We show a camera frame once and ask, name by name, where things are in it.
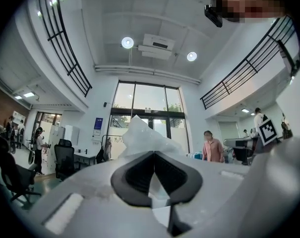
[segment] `brown wall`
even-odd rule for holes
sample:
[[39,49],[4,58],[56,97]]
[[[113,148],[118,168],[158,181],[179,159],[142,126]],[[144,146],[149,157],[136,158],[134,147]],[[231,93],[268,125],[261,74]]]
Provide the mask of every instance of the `brown wall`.
[[21,104],[17,103],[10,96],[6,95],[0,90],[0,125],[3,126],[4,122],[8,122],[8,118],[13,115],[13,111],[17,111],[21,115],[27,117],[29,115],[29,110],[23,107]]

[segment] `ceiling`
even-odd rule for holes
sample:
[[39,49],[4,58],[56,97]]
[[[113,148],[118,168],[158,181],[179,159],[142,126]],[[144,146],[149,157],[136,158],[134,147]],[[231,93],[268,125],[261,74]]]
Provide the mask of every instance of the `ceiling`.
[[[141,66],[198,79],[238,26],[224,20],[222,28],[216,27],[204,15],[204,6],[209,3],[210,0],[103,0],[104,65]],[[137,46],[143,44],[144,34],[176,42],[169,60],[143,57],[142,52],[132,49],[129,64],[129,50],[121,47],[121,41],[129,36]],[[197,53],[196,61],[187,60],[189,52]]]
[[[20,95],[21,103],[27,102],[35,108],[74,109],[45,77],[41,76],[35,61],[19,36],[14,20],[0,38],[0,82],[13,96]],[[33,92],[35,96],[24,97]]]
[[[266,83],[259,90],[254,92],[248,98],[242,102],[237,103],[231,108],[221,112],[217,117],[234,117],[239,119],[245,119],[254,112],[256,108],[261,108],[262,110],[275,104],[277,97],[282,93],[282,91],[289,85],[290,76],[287,69],[283,69],[278,75],[276,75],[272,80]],[[241,110],[246,108],[249,113],[244,113]]]

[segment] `black metal railing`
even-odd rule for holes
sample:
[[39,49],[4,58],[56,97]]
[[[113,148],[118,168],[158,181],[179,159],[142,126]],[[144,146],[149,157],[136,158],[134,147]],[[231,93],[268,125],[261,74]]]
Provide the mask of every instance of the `black metal railing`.
[[256,75],[278,52],[277,41],[285,44],[295,30],[291,18],[277,19],[251,52],[213,89],[200,99],[205,109],[227,97]]
[[39,16],[43,19],[44,27],[60,62],[67,72],[67,76],[74,81],[86,97],[92,88],[85,73],[74,54],[69,42],[64,21],[62,19],[60,0],[38,0]]

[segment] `tree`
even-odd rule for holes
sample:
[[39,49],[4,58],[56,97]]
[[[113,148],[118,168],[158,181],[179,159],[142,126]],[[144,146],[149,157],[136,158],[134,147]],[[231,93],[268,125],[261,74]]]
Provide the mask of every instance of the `tree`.
[[[126,107],[120,107],[118,103],[114,103],[113,108],[115,109],[125,109]],[[113,116],[112,126],[113,127],[122,127],[128,121],[128,118],[126,116]]]
[[170,104],[169,112],[181,112],[180,103]]

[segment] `sign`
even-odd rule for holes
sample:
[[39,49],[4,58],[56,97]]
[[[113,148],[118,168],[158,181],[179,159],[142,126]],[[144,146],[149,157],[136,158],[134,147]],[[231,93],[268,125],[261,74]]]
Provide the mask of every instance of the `sign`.
[[263,146],[269,144],[274,139],[278,138],[277,130],[271,121],[271,119],[268,119],[264,121],[262,124],[258,127],[259,135],[261,137]]
[[94,125],[94,136],[100,136],[103,118],[96,118]]

